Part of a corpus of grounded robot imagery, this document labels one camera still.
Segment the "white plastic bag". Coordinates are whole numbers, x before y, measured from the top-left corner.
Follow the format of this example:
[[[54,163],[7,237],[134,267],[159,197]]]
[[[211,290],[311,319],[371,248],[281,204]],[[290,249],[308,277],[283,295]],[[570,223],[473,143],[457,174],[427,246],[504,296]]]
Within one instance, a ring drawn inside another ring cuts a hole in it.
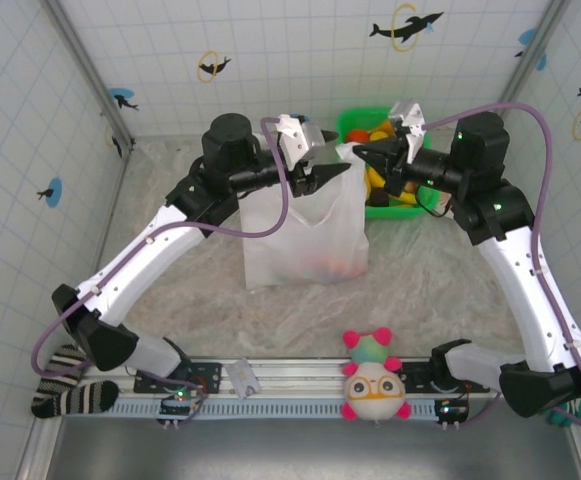
[[[316,193],[289,199],[281,228],[243,241],[246,287],[330,284],[365,274],[365,164],[355,143],[336,147],[335,158],[349,168]]]

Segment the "green plastic basket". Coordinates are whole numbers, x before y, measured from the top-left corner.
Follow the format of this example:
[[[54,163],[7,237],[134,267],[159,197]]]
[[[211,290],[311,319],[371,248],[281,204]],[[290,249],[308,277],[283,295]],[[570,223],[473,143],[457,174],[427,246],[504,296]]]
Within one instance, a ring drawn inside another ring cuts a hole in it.
[[[353,129],[371,130],[378,127],[380,123],[388,119],[390,107],[355,107],[344,110],[336,120],[336,131],[339,133],[339,142],[345,140],[346,135]],[[410,220],[425,214],[427,209],[433,210],[439,200],[440,192],[428,187],[420,187],[417,192],[418,199],[423,207],[415,203],[409,205],[391,199],[388,207],[374,207],[367,205],[365,216],[367,220]]]

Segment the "blue circle black fish sticker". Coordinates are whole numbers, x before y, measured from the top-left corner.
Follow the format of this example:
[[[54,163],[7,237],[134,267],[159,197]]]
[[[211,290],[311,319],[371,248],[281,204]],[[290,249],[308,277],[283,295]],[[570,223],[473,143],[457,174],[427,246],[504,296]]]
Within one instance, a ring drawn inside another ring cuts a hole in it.
[[[62,194],[63,194],[63,182],[60,177],[52,178],[49,181],[48,186],[46,187],[45,190],[38,191],[36,193],[38,200],[44,201],[46,205],[51,209],[54,209],[59,205],[60,200],[62,198]]]
[[[524,55],[525,51],[527,50],[527,47],[534,40],[535,34],[536,34],[535,28],[526,30],[520,34],[520,36],[518,37],[518,42],[521,45],[522,49],[514,55],[515,58],[521,58]],[[546,65],[547,65],[547,53],[546,48],[543,48],[539,60],[537,61],[536,64],[536,70],[543,71]]]
[[[139,106],[136,103],[132,103],[135,97],[135,92],[133,90],[124,87],[112,87],[108,89],[111,98],[116,102],[119,109],[131,109],[138,111]]]

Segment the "round plush toy with glasses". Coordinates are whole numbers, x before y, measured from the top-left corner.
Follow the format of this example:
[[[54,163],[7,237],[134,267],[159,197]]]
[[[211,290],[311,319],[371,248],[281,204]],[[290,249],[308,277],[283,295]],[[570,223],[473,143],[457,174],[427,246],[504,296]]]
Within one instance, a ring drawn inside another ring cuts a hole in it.
[[[365,333],[347,330],[342,341],[350,355],[350,361],[342,367],[345,376],[342,417],[346,421],[372,422],[409,419],[412,407],[398,375],[403,362],[390,354],[391,329],[379,327]]]

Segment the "green white work glove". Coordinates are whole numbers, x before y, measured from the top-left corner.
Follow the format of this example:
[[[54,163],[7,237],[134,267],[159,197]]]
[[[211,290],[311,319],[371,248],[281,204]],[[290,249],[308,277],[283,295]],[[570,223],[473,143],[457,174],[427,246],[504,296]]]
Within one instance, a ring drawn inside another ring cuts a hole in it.
[[[571,417],[581,421],[581,397],[570,400],[559,406],[559,409],[565,411],[560,413],[557,409],[552,409],[548,415],[548,422],[561,427],[570,427],[574,424]]]

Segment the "black white striped sock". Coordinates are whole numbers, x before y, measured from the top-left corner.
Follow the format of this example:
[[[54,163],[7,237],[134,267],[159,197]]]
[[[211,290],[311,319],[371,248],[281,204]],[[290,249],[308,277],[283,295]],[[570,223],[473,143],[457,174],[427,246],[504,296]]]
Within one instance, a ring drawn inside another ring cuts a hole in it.
[[[48,419],[73,414],[101,414],[110,410],[120,393],[109,380],[79,385],[82,372],[42,378],[31,402],[34,417]]]

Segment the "aluminium corner post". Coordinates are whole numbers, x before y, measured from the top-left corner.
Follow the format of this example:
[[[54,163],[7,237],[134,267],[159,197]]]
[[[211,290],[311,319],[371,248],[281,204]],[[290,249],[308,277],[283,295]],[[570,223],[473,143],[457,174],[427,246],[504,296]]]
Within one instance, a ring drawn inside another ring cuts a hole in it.
[[[60,0],[39,0],[85,83],[95,97],[102,116],[108,122],[116,139],[121,144],[123,156],[128,147],[133,147],[133,137],[123,120],[120,109],[111,98],[101,75],[79,38],[76,28],[69,19]]]
[[[508,131],[511,128],[512,104],[520,103],[520,96],[536,70],[536,64],[543,48],[550,46],[555,31],[559,28],[564,15],[573,3],[573,0],[546,0],[545,8],[539,21],[532,28],[536,29],[534,40],[527,47],[524,55],[516,59],[515,68],[507,80],[502,93],[496,102],[489,105],[489,109],[499,114]]]

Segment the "aluminium frame side bar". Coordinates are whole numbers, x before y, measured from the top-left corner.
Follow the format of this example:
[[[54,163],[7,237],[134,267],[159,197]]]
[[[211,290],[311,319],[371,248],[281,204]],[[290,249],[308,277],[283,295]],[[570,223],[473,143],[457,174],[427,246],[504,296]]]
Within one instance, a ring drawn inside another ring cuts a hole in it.
[[[89,274],[95,272],[102,265],[103,252],[108,241],[110,225],[113,220],[120,190],[127,171],[133,147],[128,147],[121,158],[121,170],[117,175],[113,187],[110,189],[111,199],[105,215],[104,229],[99,237],[96,256],[90,268]],[[63,420],[54,418],[49,420],[37,420],[32,423],[31,432],[23,450],[22,459],[14,480],[47,480],[52,458],[56,449],[57,440],[61,435]]]

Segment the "aluminium mounting rail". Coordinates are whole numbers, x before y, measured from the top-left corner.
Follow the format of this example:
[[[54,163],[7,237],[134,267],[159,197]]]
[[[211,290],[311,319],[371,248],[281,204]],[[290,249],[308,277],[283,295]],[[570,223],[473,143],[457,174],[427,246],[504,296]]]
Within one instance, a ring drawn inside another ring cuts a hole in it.
[[[405,358],[405,361],[426,359],[424,357]],[[222,364],[222,378],[219,392],[211,394],[211,399],[237,399],[232,384],[227,376],[225,367],[239,360],[237,357],[192,357],[192,362],[219,362]],[[281,399],[281,398],[343,398],[343,384],[345,377],[342,367],[348,362],[346,358],[257,358],[247,359],[261,385],[261,391],[252,399]],[[136,370],[127,367],[117,367],[108,372],[101,372],[97,368],[90,368],[83,374],[82,380],[99,381],[111,380],[118,384],[122,397],[136,397],[143,395],[146,398],[163,397],[165,394],[137,394],[133,392],[134,374]],[[408,399],[420,398],[469,398],[469,400],[489,399],[496,392],[490,389],[485,394],[408,394]]]

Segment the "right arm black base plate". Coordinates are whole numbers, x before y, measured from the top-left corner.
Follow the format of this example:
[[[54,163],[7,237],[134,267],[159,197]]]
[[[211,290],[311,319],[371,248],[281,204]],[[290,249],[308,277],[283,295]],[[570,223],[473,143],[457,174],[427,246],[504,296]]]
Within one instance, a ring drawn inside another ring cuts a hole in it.
[[[488,387],[466,380],[450,379],[441,385],[433,379],[429,361],[426,359],[405,361],[398,375],[408,394],[462,395],[490,392]]]

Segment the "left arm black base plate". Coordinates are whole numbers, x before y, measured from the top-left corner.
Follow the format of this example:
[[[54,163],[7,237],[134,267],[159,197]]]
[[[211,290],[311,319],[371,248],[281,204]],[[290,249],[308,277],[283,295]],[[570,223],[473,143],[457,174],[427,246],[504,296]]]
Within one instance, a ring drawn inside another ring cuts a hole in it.
[[[222,378],[222,364],[219,362],[192,362],[188,366],[178,368],[173,378],[193,383],[201,388],[205,394],[216,394]],[[162,382],[146,376],[144,372],[137,372],[134,377],[133,392],[137,394],[170,394],[180,395],[191,393],[197,395],[195,389],[183,385]]]

